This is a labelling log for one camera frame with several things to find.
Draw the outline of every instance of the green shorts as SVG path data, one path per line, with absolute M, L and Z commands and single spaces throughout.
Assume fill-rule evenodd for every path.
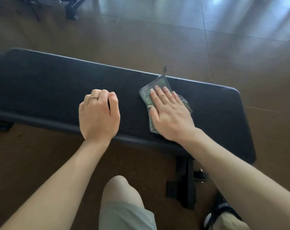
M 99 230 L 157 230 L 155 216 L 144 208 L 124 203 L 109 202 L 102 205 Z

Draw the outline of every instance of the weight bench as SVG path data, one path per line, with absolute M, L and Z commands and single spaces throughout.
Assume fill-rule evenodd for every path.
M 114 91 L 121 121 L 115 140 L 159 147 L 177 156 L 178 182 L 167 182 L 167 197 L 183 207 L 196 202 L 193 158 L 177 143 L 149 131 L 147 107 L 139 90 L 158 75 L 54 54 L 11 49 L 0 56 L 0 130 L 13 123 L 80 135 L 78 106 L 92 89 Z M 170 86 L 188 100 L 195 126 L 246 161 L 256 160 L 239 92 L 230 87 L 168 77 Z

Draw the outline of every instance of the person's left hand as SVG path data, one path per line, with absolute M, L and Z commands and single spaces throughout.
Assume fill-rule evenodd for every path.
M 79 106 L 80 130 L 85 140 L 110 141 L 118 132 L 119 122 L 118 99 L 114 92 L 94 89 Z

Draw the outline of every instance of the microfiber cloth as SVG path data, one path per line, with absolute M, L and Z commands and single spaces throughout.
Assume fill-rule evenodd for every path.
M 146 85 L 146 86 L 144 86 L 143 88 L 140 89 L 140 91 L 139 91 L 140 96 L 141 96 L 143 102 L 146 104 L 147 107 L 149 105 L 152 105 L 152 106 L 155 107 L 155 104 L 152 101 L 151 96 L 150 96 L 150 90 L 151 89 L 155 89 L 156 85 L 158 85 L 161 88 L 165 86 L 165 87 L 167 87 L 169 89 L 170 92 L 172 92 L 172 89 L 170 88 L 170 84 L 168 83 L 167 77 L 165 76 L 166 71 L 167 71 L 167 67 L 165 66 L 163 68 L 163 75 L 159 76 L 153 82 L 149 83 L 148 85 Z M 189 110 L 189 112 L 191 114 L 192 110 L 191 110 L 187 100 L 185 100 L 180 95 L 178 95 L 178 96 L 181 99 L 181 101 L 183 102 L 183 104 L 188 108 L 188 110 Z M 151 119 L 150 116 L 149 116 L 149 129 L 150 129 L 151 132 L 159 134 L 159 132 L 155 129 L 154 124 L 153 124 L 152 119 Z

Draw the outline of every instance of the brown floor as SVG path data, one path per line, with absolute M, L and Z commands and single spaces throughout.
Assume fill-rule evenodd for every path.
M 235 87 L 256 167 L 290 190 L 290 0 L 86 0 L 77 21 L 64 18 L 63 3 L 48 3 L 38 10 L 38 23 L 17 0 L 0 0 L 0 49 L 23 47 L 152 73 L 168 65 L 171 76 Z M 19 124 L 0 133 L 0 225 L 81 142 Z M 183 209 L 164 197 L 174 169 L 173 157 L 112 144 L 72 229 L 97 228 L 103 187 L 118 174 L 139 191 L 158 229 L 198 229 L 215 187 L 197 184 L 195 211 Z

